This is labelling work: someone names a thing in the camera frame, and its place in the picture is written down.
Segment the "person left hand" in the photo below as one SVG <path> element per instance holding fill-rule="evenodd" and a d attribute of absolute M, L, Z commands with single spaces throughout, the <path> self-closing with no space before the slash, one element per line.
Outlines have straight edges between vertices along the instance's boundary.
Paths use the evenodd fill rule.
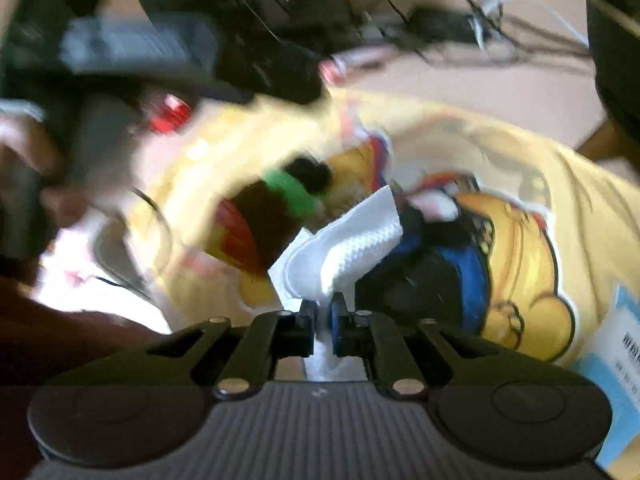
<path fill-rule="evenodd" d="M 111 120 L 67 148 L 55 143 L 25 102 L 1 105 L 1 224 L 21 236 L 68 229 L 88 214 L 116 211 L 132 183 L 136 144 Z"/>

